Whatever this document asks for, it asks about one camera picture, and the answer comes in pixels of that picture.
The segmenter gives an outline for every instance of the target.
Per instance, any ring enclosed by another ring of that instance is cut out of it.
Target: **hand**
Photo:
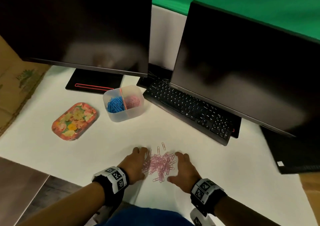
[[[148,152],[146,147],[135,147],[132,150],[132,154],[125,157],[118,167],[124,169],[129,176],[130,185],[133,185],[138,180],[145,179],[144,173],[142,173],[142,166],[145,160],[145,155]]]
[[[192,187],[198,179],[201,179],[196,168],[190,162],[188,154],[176,152],[178,157],[178,175],[169,176],[167,181],[180,187],[186,193],[191,193]]]

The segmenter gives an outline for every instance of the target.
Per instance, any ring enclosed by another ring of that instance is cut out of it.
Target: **pile of pink paper clips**
[[[162,143],[162,147],[166,150],[165,144]],[[149,175],[152,175],[154,172],[158,172],[158,178],[152,180],[160,181],[162,183],[165,180],[165,175],[169,175],[170,170],[174,170],[174,163],[177,161],[174,160],[175,155],[169,154],[166,152],[164,155],[160,155],[160,147],[158,147],[158,154],[151,154],[151,150],[146,158],[145,163],[143,164],[143,173],[149,171]]]

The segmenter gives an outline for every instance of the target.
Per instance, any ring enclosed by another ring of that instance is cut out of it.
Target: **person's left arm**
[[[142,166],[148,149],[135,147],[132,154],[118,165],[133,185],[144,179]],[[105,204],[103,187],[92,182],[77,192],[41,210],[18,226],[83,226]]]

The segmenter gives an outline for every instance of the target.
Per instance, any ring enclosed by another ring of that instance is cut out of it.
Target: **computer monitor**
[[[147,77],[151,6],[152,0],[0,0],[0,35],[24,61]],[[79,75],[99,81],[94,72]]]
[[[319,124],[319,53],[315,39],[194,1],[170,86],[281,134],[309,136]]]

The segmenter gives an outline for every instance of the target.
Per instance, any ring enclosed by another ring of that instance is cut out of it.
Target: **black keyboard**
[[[146,100],[161,107],[226,146],[238,116],[169,87],[167,79],[156,79],[143,93]]]

